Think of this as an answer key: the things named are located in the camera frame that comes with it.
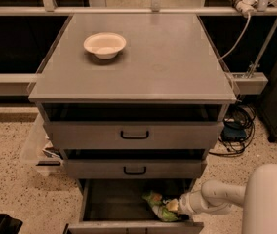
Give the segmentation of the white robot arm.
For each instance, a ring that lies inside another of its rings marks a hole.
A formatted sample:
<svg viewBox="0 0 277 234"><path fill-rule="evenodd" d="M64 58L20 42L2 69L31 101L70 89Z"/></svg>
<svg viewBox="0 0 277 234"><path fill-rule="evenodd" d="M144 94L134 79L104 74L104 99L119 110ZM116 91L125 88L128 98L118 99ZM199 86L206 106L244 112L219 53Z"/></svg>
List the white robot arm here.
<svg viewBox="0 0 277 234"><path fill-rule="evenodd" d="M174 213L227 214L232 205L243 209L242 234L277 234L277 164L256 168L246 186L210 179L195 192L187 192L166 204Z"/></svg>

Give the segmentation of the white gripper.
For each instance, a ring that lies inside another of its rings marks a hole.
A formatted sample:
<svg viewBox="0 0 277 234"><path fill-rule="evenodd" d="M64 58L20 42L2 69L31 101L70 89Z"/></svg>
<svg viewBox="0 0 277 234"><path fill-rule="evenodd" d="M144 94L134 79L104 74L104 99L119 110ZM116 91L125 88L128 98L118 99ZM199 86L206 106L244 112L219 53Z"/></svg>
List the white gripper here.
<svg viewBox="0 0 277 234"><path fill-rule="evenodd" d="M184 215L195 215L203 212L203 197L200 191L187 192L178 199L173 199L166 204L170 212L180 212Z"/></svg>

